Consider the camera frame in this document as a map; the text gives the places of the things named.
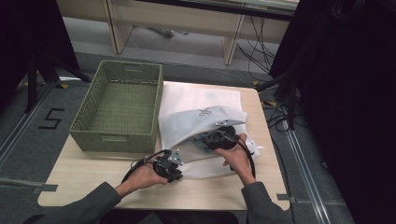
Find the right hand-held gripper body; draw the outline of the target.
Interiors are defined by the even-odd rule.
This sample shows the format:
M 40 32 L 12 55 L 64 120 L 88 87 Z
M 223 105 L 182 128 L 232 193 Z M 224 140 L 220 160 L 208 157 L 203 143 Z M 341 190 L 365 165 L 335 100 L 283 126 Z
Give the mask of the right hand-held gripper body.
M 201 142 L 210 150 L 217 148 L 231 149 L 238 142 L 235 126 L 242 125 L 244 121 L 226 119 L 215 123 L 215 130 L 203 133 Z

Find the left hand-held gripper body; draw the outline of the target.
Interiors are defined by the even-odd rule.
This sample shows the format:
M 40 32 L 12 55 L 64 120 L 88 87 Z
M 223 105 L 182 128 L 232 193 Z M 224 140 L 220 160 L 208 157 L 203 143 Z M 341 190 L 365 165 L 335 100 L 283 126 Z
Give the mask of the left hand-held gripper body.
M 173 151 L 171 149 L 162 150 L 160 155 L 152 163 L 155 173 L 166 179 L 168 176 L 173 175 L 171 174 L 172 170 L 178 169 L 183 164 L 184 162 L 179 155 L 179 151 Z

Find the grey cloth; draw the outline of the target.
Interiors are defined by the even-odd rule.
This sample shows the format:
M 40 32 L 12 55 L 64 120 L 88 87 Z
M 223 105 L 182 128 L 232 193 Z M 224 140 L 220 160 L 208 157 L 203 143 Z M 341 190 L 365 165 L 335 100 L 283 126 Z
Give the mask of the grey cloth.
M 221 106 L 176 112 L 159 118 L 163 147 L 169 148 L 198 133 L 210 131 L 226 119 Z

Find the white mesh laundry bag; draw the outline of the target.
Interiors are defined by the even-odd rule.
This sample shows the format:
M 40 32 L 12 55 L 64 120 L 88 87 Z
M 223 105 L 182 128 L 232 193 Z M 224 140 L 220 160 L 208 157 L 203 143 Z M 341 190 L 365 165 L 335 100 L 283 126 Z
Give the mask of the white mesh laundry bag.
M 194 88 L 185 84 L 166 84 L 163 87 L 158 121 L 159 118 L 176 112 L 211 106 L 221 106 L 226 119 L 244 121 L 244 124 L 235 126 L 238 136 L 247 131 L 248 113 L 242 107 L 239 91 Z M 163 148 L 179 151 L 184 162 L 180 170 L 186 179 L 229 175 L 231 170 L 222 165 L 223 158 L 201 142 L 202 135 L 203 133 L 198 133 L 173 147 Z

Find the person's right hand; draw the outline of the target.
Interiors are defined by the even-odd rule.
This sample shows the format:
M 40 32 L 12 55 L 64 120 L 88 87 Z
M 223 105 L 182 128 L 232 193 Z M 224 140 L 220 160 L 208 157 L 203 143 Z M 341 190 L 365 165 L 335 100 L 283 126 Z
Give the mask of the person's right hand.
M 229 165 L 239 176 L 244 187 L 256 182 L 255 177 L 250 171 L 248 155 L 244 150 L 247 136 L 242 133 L 239 135 L 238 143 L 232 149 L 218 148 L 215 153 L 224 158 L 224 166 Z

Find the person's left hand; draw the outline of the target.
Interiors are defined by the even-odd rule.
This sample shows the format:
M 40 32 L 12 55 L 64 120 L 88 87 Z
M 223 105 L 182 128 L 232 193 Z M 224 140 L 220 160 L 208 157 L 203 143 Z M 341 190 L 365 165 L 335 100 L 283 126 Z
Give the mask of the person's left hand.
M 126 188 L 126 194 L 130 194 L 138 189 L 147 189 L 154 185 L 166 184 L 167 179 L 157 175 L 151 165 L 143 165 L 137 168 L 123 186 Z

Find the green woven basket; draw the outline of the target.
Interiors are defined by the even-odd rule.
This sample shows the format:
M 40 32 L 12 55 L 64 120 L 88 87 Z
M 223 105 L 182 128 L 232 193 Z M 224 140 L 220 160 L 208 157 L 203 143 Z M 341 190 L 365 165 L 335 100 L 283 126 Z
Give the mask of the green woven basket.
M 152 153 L 163 94 L 156 63 L 103 60 L 70 128 L 83 151 Z

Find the black stand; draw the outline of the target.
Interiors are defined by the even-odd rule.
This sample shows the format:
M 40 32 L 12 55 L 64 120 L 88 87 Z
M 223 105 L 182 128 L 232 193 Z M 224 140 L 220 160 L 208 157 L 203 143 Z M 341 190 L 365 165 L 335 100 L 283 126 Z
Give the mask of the black stand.
M 74 77 L 79 78 L 84 82 L 90 82 L 90 78 L 79 71 L 78 68 L 73 67 L 69 63 L 62 61 L 61 59 L 53 56 L 45 51 L 36 50 L 31 54 L 28 60 L 28 100 L 25 109 L 26 113 L 29 113 L 37 102 L 37 74 L 43 77 L 46 83 L 58 83 L 60 78 L 55 71 L 56 67 L 61 67 L 63 70 L 72 74 Z
M 274 93 L 274 97 L 278 102 L 281 102 L 287 106 L 286 114 L 286 122 L 291 131 L 294 130 L 293 118 L 294 118 L 294 109 L 296 106 L 296 85 L 295 85 L 295 72 L 285 72 L 282 75 L 273 78 L 272 80 L 261 84 L 255 88 L 256 92 L 264 91 L 270 87 L 274 87 L 277 85 L 276 92 Z

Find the black tape floor mark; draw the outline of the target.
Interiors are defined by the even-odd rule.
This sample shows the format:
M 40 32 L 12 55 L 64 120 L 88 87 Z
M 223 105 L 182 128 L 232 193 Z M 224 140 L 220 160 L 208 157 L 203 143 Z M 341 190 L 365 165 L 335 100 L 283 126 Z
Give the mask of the black tape floor mark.
M 55 115 L 58 112 L 64 112 L 63 108 L 51 108 L 44 118 L 46 122 L 45 125 L 40 125 L 39 129 L 41 130 L 56 130 L 60 122 L 62 121 L 60 118 L 55 118 Z

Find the power strip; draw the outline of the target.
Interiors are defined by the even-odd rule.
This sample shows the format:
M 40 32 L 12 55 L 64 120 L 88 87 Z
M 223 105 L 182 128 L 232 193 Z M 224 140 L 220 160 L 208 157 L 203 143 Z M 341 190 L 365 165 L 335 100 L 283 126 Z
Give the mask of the power strip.
M 162 29 L 162 28 L 151 28 L 149 27 L 150 31 L 154 32 L 155 34 L 161 35 L 165 38 L 172 38 L 176 35 L 187 35 L 188 32 L 183 31 L 175 31 L 170 29 Z

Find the light wooden desk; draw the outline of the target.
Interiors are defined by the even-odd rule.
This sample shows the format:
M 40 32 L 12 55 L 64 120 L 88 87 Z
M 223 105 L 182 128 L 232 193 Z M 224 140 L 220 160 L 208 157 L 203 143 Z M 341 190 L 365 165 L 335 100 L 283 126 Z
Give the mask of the light wooden desk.
M 239 39 L 279 44 L 289 23 L 264 16 L 216 12 L 138 0 L 56 0 L 67 18 L 102 21 L 108 25 L 113 51 L 122 53 L 134 27 L 164 28 L 219 36 L 224 63 L 230 65 Z

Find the black curtain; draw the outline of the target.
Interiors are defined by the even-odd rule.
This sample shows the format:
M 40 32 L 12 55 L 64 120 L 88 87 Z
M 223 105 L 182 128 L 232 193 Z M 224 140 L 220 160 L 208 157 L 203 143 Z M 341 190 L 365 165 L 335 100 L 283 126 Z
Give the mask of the black curtain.
M 0 108 L 11 100 L 31 58 L 78 70 L 56 0 L 0 0 Z
M 300 0 L 271 74 L 313 31 L 294 82 L 356 224 L 396 224 L 396 0 Z

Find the metal floor rail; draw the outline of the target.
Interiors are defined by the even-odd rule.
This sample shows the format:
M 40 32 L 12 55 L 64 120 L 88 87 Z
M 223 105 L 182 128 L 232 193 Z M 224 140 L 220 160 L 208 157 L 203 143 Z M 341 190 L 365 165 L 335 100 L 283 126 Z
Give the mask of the metal floor rail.
M 16 126 L 12 129 L 5 141 L 0 145 L 0 169 L 7 161 L 16 145 L 20 142 L 22 136 L 35 119 L 45 99 L 53 91 L 54 87 L 54 84 L 48 84 L 42 89 L 42 91 L 37 96 L 35 105 L 33 105 L 28 112 L 23 113 Z
M 297 166 L 301 173 L 304 185 L 307 191 L 307 195 L 312 204 L 313 210 L 316 214 L 318 224 L 332 224 L 328 210 L 322 201 L 322 198 L 318 192 L 317 185 L 314 178 L 309 170 L 308 164 L 304 157 L 300 142 L 298 141 L 297 135 L 294 130 L 287 130 L 288 140 L 290 142 L 290 147 L 294 158 L 297 162 Z

